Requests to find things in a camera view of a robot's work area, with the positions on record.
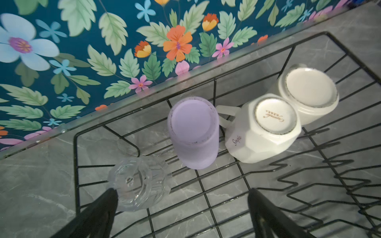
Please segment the flower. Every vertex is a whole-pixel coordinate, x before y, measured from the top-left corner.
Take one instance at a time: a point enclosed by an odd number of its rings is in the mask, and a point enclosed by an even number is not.
[[[183,61],[185,59],[185,54],[189,54],[192,49],[192,45],[188,44],[192,41],[193,37],[190,32],[185,33],[185,27],[177,25],[172,27],[167,33],[168,39],[170,41],[164,42],[163,50],[168,52],[166,57],[169,60],[174,60],[176,57],[176,62]]]
[[[186,61],[178,62],[174,70],[177,75],[186,73],[189,71],[189,64]]]
[[[49,60],[49,63],[51,63],[52,65],[58,67],[55,70],[53,70],[53,73],[55,73],[55,74],[59,74],[59,73],[61,73],[63,71],[66,76],[70,76],[71,74],[69,73],[68,70],[70,70],[70,71],[76,71],[77,70],[74,67],[68,67],[69,63],[70,63],[70,61],[68,59],[64,59],[62,61],[62,64],[60,64],[56,60]]]
[[[204,29],[204,31],[210,31],[216,27],[218,22],[219,20],[216,14],[208,13],[202,22],[202,29]]]
[[[68,97],[66,93],[63,93],[63,94],[62,94],[62,97],[57,97],[57,98],[58,98],[58,99],[62,99],[61,102],[66,102],[66,101],[72,102],[72,101],[73,101],[72,99],[73,99],[74,97]]]
[[[11,63],[21,57],[30,69],[45,71],[50,68],[41,56],[55,57],[59,49],[50,40],[34,39],[36,28],[24,18],[4,13],[0,15],[0,62]]]
[[[151,46],[148,42],[140,42],[135,46],[135,56],[145,58],[151,54]]]
[[[51,126],[51,125],[58,126],[60,122],[62,121],[56,121],[54,118],[50,118],[49,121],[43,121],[43,123],[48,123],[48,126]]]
[[[36,23],[37,23],[37,25],[39,25],[40,27],[45,29],[44,31],[41,31],[39,34],[40,37],[42,37],[42,38],[48,38],[49,36],[51,36],[53,38],[54,42],[59,43],[60,40],[59,40],[59,37],[57,35],[59,35],[61,37],[67,37],[67,35],[65,33],[60,32],[60,31],[56,31],[61,27],[61,25],[56,21],[53,21],[51,23],[50,27],[45,22],[38,20],[38,19],[36,20]]]
[[[145,75],[142,75],[140,77],[140,81],[137,79],[137,78],[132,78],[131,81],[134,83],[134,84],[131,84],[128,88],[129,89],[135,89],[135,92],[138,93],[140,91],[143,90],[146,90],[148,89],[148,85],[151,85],[152,84],[152,81],[146,81],[147,80],[147,76]]]
[[[144,16],[144,19],[146,22],[149,22],[149,16],[148,15],[151,15],[151,16],[154,16],[156,15],[156,12],[152,9],[149,9],[149,7],[151,6],[151,1],[150,0],[145,0],[144,1],[144,7],[142,5],[140,5],[139,3],[135,3],[135,7],[140,10],[141,12],[139,12],[136,17],[138,19],[142,19],[143,16]]]
[[[229,50],[234,45],[234,42],[229,43],[229,37],[224,40],[224,45],[221,43],[216,44],[216,52],[213,53],[212,57],[217,57],[217,59],[222,57],[222,54],[225,56],[229,55]]]

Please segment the purple tumbler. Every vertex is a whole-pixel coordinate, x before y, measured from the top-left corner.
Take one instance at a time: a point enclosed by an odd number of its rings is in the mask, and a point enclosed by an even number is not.
[[[168,115],[168,130],[174,150],[183,164],[191,169],[204,169],[215,161],[218,129],[216,108],[201,97],[180,100]]]

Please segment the black wire dish rack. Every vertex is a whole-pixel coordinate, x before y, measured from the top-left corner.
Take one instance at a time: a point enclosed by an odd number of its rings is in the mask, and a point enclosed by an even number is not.
[[[131,117],[142,110],[149,110],[160,103],[166,103],[169,110],[172,104],[175,103],[174,98],[194,90],[204,90],[206,85],[210,85],[213,91],[213,96],[209,100],[214,105],[216,105],[216,102],[217,105],[226,105],[219,103],[218,100],[234,93],[240,94],[241,90],[251,86],[255,87],[257,84],[268,80],[274,82],[287,65],[291,64],[290,59],[298,51],[298,46],[321,37],[328,37],[329,41],[342,52],[342,55],[339,59],[335,59],[334,63],[330,63],[328,68],[320,70],[324,70],[330,75],[330,70],[333,71],[335,68],[342,67],[340,65],[352,68],[350,73],[336,80],[339,91],[340,85],[344,84],[350,84],[352,89],[344,93],[340,92],[339,106],[332,112],[335,114],[334,119],[326,116],[316,121],[316,123],[303,127],[302,134],[294,143],[295,146],[291,146],[289,150],[279,156],[256,164],[241,163],[228,154],[223,146],[224,130],[221,128],[221,146],[215,165],[204,171],[191,170],[187,167],[174,170],[172,175],[175,179],[178,178],[179,182],[172,187],[169,197],[164,199],[164,202],[167,202],[166,205],[156,209],[150,208],[139,214],[128,213],[124,217],[123,214],[126,214],[126,212],[117,212],[114,220],[114,225],[117,223],[117,226],[115,225],[114,229],[118,230],[112,232],[112,237],[254,237],[254,228],[250,221],[246,201],[251,187],[256,187],[288,217],[293,219],[306,232],[316,237],[335,235],[337,237],[381,237],[381,231],[379,230],[381,227],[381,217],[379,215],[381,214],[379,209],[381,205],[381,178],[377,175],[377,168],[381,167],[378,161],[380,159],[378,153],[380,152],[381,139],[376,136],[380,132],[379,126],[381,123],[374,124],[377,118],[379,121],[381,115],[379,106],[381,101],[369,103],[363,100],[353,104],[352,111],[348,111],[348,106],[345,107],[346,109],[340,109],[340,105],[352,99],[358,101],[356,97],[359,95],[371,96],[372,93],[379,94],[381,92],[381,80],[329,32],[318,33],[303,39],[221,75],[206,79],[197,85],[77,133],[74,137],[74,181],[77,215],[82,209],[90,205],[90,203],[81,202],[81,189],[107,183],[106,180],[80,183],[81,174],[85,174],[86,169],[102,169],[105,174],[103,177],[107,178],[107,172],[105,171],[107,171],[107,168],[110,170],[114,166],[112,164],[81,165],[82,163],[78,163],[81,157],[78,152],[78,139],[81,135],[98,128],[104,128],[112,135],[117,136],[120,141],[124,141],[126,146],[134,148],[138,157],[142,156],[141,148],[131,142],[129,138],[160,123],[166,125],[165,117],[155,118],[153,122],[135,128],[126,134],[111,129],[109,125],[117,120]],[[282,58],[281,55],[285,56],[285,60],[282,59],[284,63],[282,63],[280,70],[218,94],[218,83],[225,76],[234,75],[238,70],[264,62],[270,57],[280,59]],[[361,82],[351,82],[351,77],[356,73],[362,73],[368,79],[361,80]],[[338,132],[340,127],[345,128],[344,133],[342,131]],[[160,157],[163,152],[167,151],[173,152],[170,141],[167,145],[145,154],[145,156]],[[301,162],[307,160],[313,161],[313,163],[309,162],[305,165]],[[181,165],[175,154],[166,159],[166,162],[170,165],[175,163]],[[235,169],[237,173],[227,173],[229,169]],[[184,175],[187,171],[194,173],[195,176],[188,179]],[[238,186],[238,182],[242,182],[244,188]],[[173,194],[176,192],[184,193],[190,186],[195,185],[200,189],[199,192],[190,193],[183,199],[168,203]],[[222,189],[231,191],[227,199],[226,194],[221,194]],[[232,204],[235,205],[233,208],[227,208]],[[187,214],[182,214],[186,210],[185,206],[190,205],[195,209],[191,209],[192,212]],[[174,216],[174,214],[182,215],[176,216],[172,220],[168,219],[167,224],[163,225],[163,220]],[[134,219],[127,221],[125,220],[126,216],[134,217]],[[203,221],[200,216],[210,217],[212,221],[206,224],[203,222],[203,225],[195,225],[190,229],[188,223],[197,220]],[[245,226],[245,222],[242,220],[245,217],[249,221],[248,226]],[[140,231],[137,232],[135,228],[144,223],[147,224],[146,230],[140,228]],[[170,233],[173,228],[190,230]]]

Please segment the cup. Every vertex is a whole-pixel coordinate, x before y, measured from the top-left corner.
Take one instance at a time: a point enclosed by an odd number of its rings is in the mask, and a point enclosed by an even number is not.
[[[218,105],[217,112],[235,116],[220,117],[226,128],[225,146],[244,163],[256,163],[285,151],[301,132],[299,115],[292,103],[274,94],[265,94],[242,108]]]
[[[291,101],[302,126],[332,112],[339,103],[339,93],[332,79],[305,64],[295,64],[283,72],[268,93]]]
[[[175,152],[191,169],[204,169],[217,158],[219,123],[216,108],[201,97],[177,102],[168,115],[168,130]]]

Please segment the green leaf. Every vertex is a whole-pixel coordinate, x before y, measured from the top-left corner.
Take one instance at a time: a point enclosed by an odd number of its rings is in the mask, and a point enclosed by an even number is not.
[[[117,71],[116,65],[112,62],[110,58],[102,52],[99,54],[91,45],[87,47],[87,52],[89,53],[90,59],[87,61],[92,65],[92,69],[98,71],[97,74],[101,76],[111,76]]]
[[[148,58],[148,61],[144,61],[143,73],[147,76],[148,80],[156,80],[161,72],[162,67],[160,66],[160,60],[156,61],[156,52],[151,54]]]
[[[180,25],[185,27],[185,32],[190,31],[191,34],[195,33],[204,18],[204,11],[207,8],[209,1],[203,1],[196,6],[193,6],[184,13],[184,20],[180,20]]]
[[[61,20],[67,21],[70,36],[78,36],[84,29],[91,29],[91,21],[95,22],[94,0],[60,0],[58,9],[62,9]]]
[[[266,1],[264,1],[263,7],[259,10],[259,12],[258,12],[257,16],[255,17],[255,19],[258,19],[260,16],[262,16],[262,14],[264,14],[265,11],[270,9],[270,7],[274,3],[274,1],[275,0],[266,0]]]
[[[81,113],[80,110],[82,110],[85,106],[58,106],[56,109],[51,109],[50,114],[57,118],[57,119],[68,119],[76,116],[77,114]]]
[[[300,6],[299,5],[295,6],[295,8],[292,10],[289,10],[287,12],[287,15],[284,16],[281,20],[279,20],[275,26],[285,27],[285,26],[289,26],[293,24],[302,15],[304,11],[304,7],[305,7],[304,3],[302,3]]]
[[[119,68],[121,70],[120,73],[127,78],[135,78],[139,74],[140,69],[138,59],[134,58],[131,49],[126,51],[124,59],[120,59]]]
[[[221,11],[219,12],[219,20],[220,23],[217,24],[219,37],[225,40],[235,29],[235,18],[232,13],[228,15],[225,11]]]
[[[176,65],[176,60],[170,60],[168,58],[165,58],[162,65],[162,71],[164,72],[164,75],[168,77],[168,75],[173,71],[174,67]]]
[[[208,35],[205,32],[200,33],[201,43],[200,51],[202,56],[210,57],[216,51],[217,37],[214,37],[213,33]]]
[[[8,84],[0,84],[0,86],[9,92],[7,93],[8,95],[25,104],[42,106],[48,102],[48,97],[42,96],[38,91],[33,91],[26,87],[19,88]]]
[[[242,0],[238,11],[238,19],[240,21],[246,20],[254,12],[257,1],[258,0]]]
[[[330,2],[331,2],[331,0],[319,0],[319,2],[317,2],[317,4],[316,4],[316,11],[320,11],[326,5],[328,5],[328,3],[330,3]]]
[[[71,80],[73,80],[74,82],[76,82],[77,84],[82,85],[82,86],[101,84],[100,82],[89,79],[87,76],[84,76],[84,75],[71,75],[68,77]]]
[[[275,3],[274,7],[272,8],[270,12],[269,18],[267,19],[267,21],[270,23],[271,26],[274,26],[278,13],[279,13],[279,8],[277,7],[277,4]]]
[[[23,131],[36,131],[42,127],[38,121],[29,121],[26,119],[9,119],[9,121],[0,121],[0,125],[5,126],[6,128]]]
[[[169,26],[164,26],[161,22],[159,22],[159,25],[154,22],[150,22],[149,24],[149,26],[139,27],[136,31],[143,36],[146,36],[146,41],[159,47],[163,47],[163,43],[169,41],[166,35],[171,28]]]
[[[31,86],[34,83],[34,79],[40,76],[36,70],[26,67],[23,62],[17,65],[14,72],[21,76],[21,82],[25,87]]]
[[[90,101],[90,94],[86,92],[83,89],[77,88],[77,93],[76,93],[77,98],[80,98],[84,104],[89,104]]]
[[[105,12],[99,19],[99,29],[102,30],[102,37],[106,45],[111,45],[114,55],[120,53],[122,45],[126,45],[126,37],[128,37],[126,27],[126,22],[113,13]]]
[[[0,107],[1,111],[8,112],[9,115],[17,117],[25,117],[29,119],[40,118],[44,113],[38,108],[31,108],[30,106],[12,105],[12,107]]]
[[[86,67],[90,67],[91,66],[88,63],[86,63],[85,61],[76,59],[74,55],[67,54],[67,53],[60,53],[58,56],[54,57],[54,59],[57,60],[60,63],[62,63],[62,61],[64,59],[68,59],[69,60],[69,67],[86,68]]]
[[[69,81],[62,73],[54,75],[50,83],[54,85],[54,92],[56,94],[61,94],[66,87],[69,87]]]
[[[239,45],[242,45],[243,43],[246,43],[249,41],[250,38],[255,36],[257,34],[256,30],[253,30],[253,27],[245,27],[243,29],[240,29],[235,33],[233,36],[232,42],[234,42],[233,47],[238,47]]]
[[[107,87],[107,92],[104,94],[104,98],[108,97],[119,97],[122,95],[125,95],[131,91],[128,87],[131,84],[127,83],[126,81],[119,80],[117,83],[112,83],[111,86]]]
[[[169,21],[172,24],[172,27],[177,26],[177,13],[171,9],[171,13],[169,14]]]
[[[185,55],[185,59],[191,63],[198,64],[200,62],[200,51],[196,47],[192,47],[189,54]]]

